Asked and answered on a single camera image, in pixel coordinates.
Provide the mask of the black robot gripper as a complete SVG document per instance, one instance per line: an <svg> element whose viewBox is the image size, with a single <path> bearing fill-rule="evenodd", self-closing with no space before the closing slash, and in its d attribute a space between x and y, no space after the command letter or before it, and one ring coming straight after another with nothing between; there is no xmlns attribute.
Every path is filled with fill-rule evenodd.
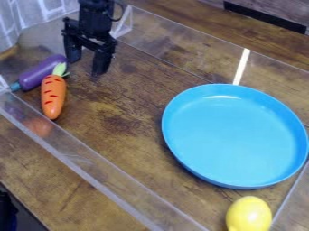
<svg viewBox="0 0 309 231"><path fill-rule="evenodd" d="M99 76L108 70L113 58L116 41L109 35L113 18L113 0L77 0L78 19L65 17L62 39L69 63L80 59L81 48L93 51L92 75Z"/></svg>

